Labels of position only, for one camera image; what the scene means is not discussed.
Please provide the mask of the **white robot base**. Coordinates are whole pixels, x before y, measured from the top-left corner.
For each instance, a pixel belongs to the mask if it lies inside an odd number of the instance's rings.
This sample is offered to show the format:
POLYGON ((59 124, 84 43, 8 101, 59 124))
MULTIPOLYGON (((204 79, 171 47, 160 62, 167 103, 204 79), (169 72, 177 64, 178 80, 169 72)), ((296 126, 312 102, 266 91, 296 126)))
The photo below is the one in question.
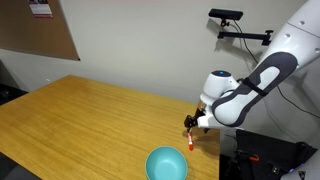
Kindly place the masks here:
POLYGON ((289 180, 320 180, 320 150, 291 172, 287 178, 289 180))

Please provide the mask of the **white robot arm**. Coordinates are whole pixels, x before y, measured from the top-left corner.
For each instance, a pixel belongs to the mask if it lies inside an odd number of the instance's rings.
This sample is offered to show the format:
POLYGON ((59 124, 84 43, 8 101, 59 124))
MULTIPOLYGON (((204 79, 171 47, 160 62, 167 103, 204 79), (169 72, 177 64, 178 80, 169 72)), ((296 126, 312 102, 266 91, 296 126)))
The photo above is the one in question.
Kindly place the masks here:
POLYGON ((283 25, 249 76, 237 82, 224 70, 211 72, 196 113, 184 126, 205 130, 240 126, 247 113, 291 74, 320 56, 320 0, 307 0, 283 25))

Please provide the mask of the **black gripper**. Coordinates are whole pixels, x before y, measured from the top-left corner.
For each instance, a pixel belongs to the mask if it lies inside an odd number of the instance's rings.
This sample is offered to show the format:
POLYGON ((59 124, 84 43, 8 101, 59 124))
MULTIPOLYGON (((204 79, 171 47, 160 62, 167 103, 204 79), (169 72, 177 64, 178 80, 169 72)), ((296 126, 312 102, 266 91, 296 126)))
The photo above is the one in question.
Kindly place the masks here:
POLYGON ((196 127, 199 125, 200 121, 207 120, 208 116, 201 110, 197 109, 195 114, 193 116, 187 115, 184 120, 184 126, 188 133, 191 132, 193 127, 196 127))

